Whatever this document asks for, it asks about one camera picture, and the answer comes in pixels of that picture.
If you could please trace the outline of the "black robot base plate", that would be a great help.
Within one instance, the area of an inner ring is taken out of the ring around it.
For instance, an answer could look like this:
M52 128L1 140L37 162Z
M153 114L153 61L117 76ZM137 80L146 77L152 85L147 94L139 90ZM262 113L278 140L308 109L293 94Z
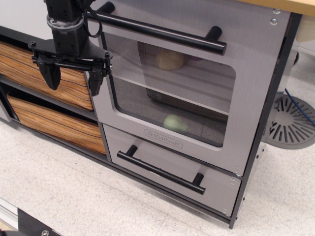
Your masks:
M18 231L27 236L61 236L57 231L32 217L25 211L17 209Z

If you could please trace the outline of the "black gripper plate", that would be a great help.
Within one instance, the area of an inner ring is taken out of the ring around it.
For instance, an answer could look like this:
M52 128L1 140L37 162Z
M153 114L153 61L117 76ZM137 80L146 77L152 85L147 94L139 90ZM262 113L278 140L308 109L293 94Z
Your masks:
M97 96L103 78L112 73L111 54L88 40L81 48L81 53L60 53L56 50L54 40L31 41L28 47L33 51L32 60L44 78L47 86L56 90L61 81L60 68L89 71L89 88L92 96Z

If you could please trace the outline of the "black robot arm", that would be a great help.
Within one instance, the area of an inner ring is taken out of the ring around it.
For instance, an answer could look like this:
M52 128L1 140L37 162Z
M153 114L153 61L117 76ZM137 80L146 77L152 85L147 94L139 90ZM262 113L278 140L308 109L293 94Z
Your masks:
M99 94L103 78L110 75L111 55L94 45L90 38L102 33L102 26L95 35L89 32L88 15L99 17L91 9L90 0L47 0L47 25L53 39L31 41L35 63L49 88L56 90L61 81L61 68L87 71L88 87L92 96Z

